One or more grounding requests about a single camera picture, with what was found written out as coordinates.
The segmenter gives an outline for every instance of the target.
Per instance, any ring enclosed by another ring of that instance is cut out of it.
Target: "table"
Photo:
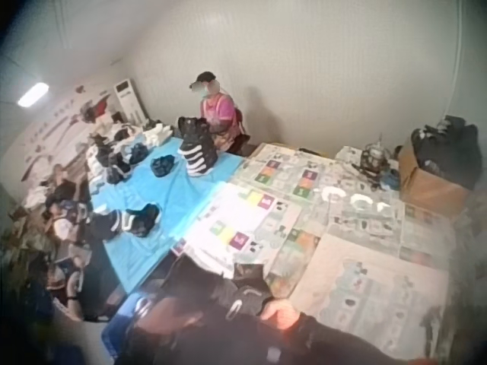
[[[393,357],[429,356],[453,230],[446,218],[403,204],[397,192],[372,191],[350,164],[359,156],[353,148],[330,160],[261,145],[196,210],[173,250],[224,275],[229,252],[263,263],[274,295],[323,324]]]
[[[149,202],[156,202],[162,209],[160,224],[146,238],[121,233],[105,243],[113,268],[127,293],[137,288],[166,256],[211,200],[218,184],[227,181],[242,161],[242,157],[223,153],[209,175],[191,178],[186,173],[186,162],[177,153],[181,142],[178,138],[170,139],[155,148],[127,181],[106,184],[92,195],[95,209],[106,205],[108,210],[137,210]],[[175,165],[170,174],[157,178],[151,171],[151,161],[168,154],[175,156]]]

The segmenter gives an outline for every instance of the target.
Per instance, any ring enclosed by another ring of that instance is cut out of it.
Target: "ceiling light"
[[[38,101],[41,97],[43,97],[48,90],[49,90],[48,84],[44,84],[43,82],[38,82],[37,84],[32,86],[29,89],[29,91],[23,95],[23,97],[19,99],[17,104],[22,106],[23,108],[28,108],[36,101]]]

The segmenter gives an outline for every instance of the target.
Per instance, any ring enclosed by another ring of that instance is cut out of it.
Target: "hand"
[[[78,295],[78,284],[79,279],[81,277],[81,273],[79,271],[74,272],[68,280],[66,285],[66,293],[68,297],[76,297]]]
[[[260,315],[260,319],[280,330],[292,327],[301,313],[297,311],[287,299],[276,299],[268,302]]]
[[[73,257],[73,264],[75,264],[75,266],[76,266],[77,268],[81,268],[81,269],[83,269],[83,268],[84,268],[84,261],[83,261],[83,259],[82,259],[81,257],[79,257],[79,256],[75,256],[75,257]]]

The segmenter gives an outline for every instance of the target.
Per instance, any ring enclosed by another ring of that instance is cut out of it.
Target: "cardboard box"
[[[405,203],[417,205],[445,217],[454,218],[465,205],[468,189],[421,170],[414,154],[411,138],[399,153],[401,175],[400,197]]]

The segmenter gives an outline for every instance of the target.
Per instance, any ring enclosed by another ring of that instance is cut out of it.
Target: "air conditioner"
[[[126,79],[116,84],[114,88],[115,94],[119,98],[120,105],[129,123],[143,125],[146,117],[137,99],[137,95],[135,95],[132,82]]]

